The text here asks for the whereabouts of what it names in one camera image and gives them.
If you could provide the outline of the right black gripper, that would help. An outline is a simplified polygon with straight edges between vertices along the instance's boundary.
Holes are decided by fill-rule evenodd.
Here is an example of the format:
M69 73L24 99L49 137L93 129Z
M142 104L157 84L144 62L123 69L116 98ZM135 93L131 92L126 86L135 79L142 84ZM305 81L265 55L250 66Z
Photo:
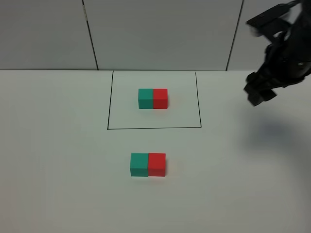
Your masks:
M270 101L278 87L302 82L309 75L309 33L295 32L286 37L280 33L266 49L264 64L249 74L244 88L253 106Z

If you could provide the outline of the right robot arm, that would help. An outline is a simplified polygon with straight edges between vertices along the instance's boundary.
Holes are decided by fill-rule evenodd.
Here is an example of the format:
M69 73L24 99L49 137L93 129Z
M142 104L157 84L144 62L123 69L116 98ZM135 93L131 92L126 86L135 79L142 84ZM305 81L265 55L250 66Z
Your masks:
M311 73L311 2L278 4L247 21L255 36L270 41L257 72L246 78L244 91L257 106L276 97L275 88L304 81Z

